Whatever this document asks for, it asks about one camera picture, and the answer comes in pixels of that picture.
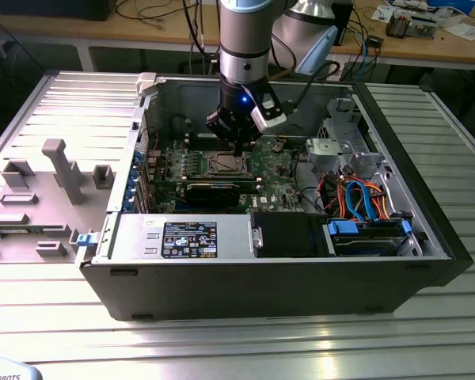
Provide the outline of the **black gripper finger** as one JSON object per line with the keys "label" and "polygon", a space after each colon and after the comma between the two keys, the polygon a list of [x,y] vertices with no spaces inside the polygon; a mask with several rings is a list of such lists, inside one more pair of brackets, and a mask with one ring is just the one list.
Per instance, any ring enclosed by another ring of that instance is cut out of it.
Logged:
{"label": "black gripper finger", "polygon": [[239,130],[239,154],[252,151],[261,136],[262,134],[257,128],[241,128]]}
{"label": "black gripper finger", "polygon": [[240,155],[238,122],[232,112],[213,112],[206,116],[206,126],[219,139],[226,140],[232,147],[234,156]]}

